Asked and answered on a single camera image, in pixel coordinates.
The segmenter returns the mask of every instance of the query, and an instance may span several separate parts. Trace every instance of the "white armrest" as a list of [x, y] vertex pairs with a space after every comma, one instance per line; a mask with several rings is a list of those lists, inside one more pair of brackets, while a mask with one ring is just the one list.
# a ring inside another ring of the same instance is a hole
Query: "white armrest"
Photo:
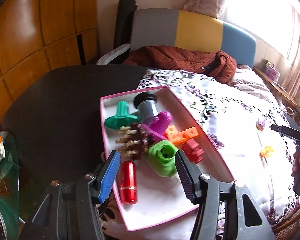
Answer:
[[111, 60], [115, 59], [116, 57], [118, 57], [119, 55], [125, 53], [128, 49], [130, 49], [130, 44], [125, 43], [119, 47], [117, 47], [114, 50], [111, 50], [109, 53], [103, 55], [98, 62], [96, 63], [96, 65], [107, 65], [110, 63]]

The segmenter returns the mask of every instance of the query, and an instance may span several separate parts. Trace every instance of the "bright window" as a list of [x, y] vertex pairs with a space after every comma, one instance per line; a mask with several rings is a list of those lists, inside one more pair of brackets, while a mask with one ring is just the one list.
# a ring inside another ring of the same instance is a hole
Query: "bright window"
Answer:
[[225, 21], [257, 35], [284, 56], [292, 42], [293, 18], [290, 0], [227, 0]]

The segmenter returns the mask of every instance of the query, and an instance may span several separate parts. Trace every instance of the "red cylinder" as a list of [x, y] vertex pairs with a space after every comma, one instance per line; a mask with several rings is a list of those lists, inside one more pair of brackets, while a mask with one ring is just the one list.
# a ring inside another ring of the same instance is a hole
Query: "red cylinder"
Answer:
[[121, 163], [120, 199], [123, 204], [137, 202], [136, 168], [132, 161]]

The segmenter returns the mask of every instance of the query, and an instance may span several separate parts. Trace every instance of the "rust-colored jacket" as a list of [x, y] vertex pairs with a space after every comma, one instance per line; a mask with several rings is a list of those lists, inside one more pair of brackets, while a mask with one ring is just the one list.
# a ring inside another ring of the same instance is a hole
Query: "rust-colored jacket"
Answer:
[[143, 46], [123, 64], [158, 69], [179, 69], [213, 76], [230, 85], [237, 68], [236, 60], [223, 51], [199, 52], [170, 46]]

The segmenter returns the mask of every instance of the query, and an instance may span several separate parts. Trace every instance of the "black table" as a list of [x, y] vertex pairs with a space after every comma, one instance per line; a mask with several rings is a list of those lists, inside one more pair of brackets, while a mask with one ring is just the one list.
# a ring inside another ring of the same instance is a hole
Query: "black table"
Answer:
[[130, 65], [68, 66], [27, 88], [6, 112], [1, 130], [15, 137], [29, 176], [48, 186], [93, 171], [104, 150], [100, 97], [136, 89], [145, 73]]

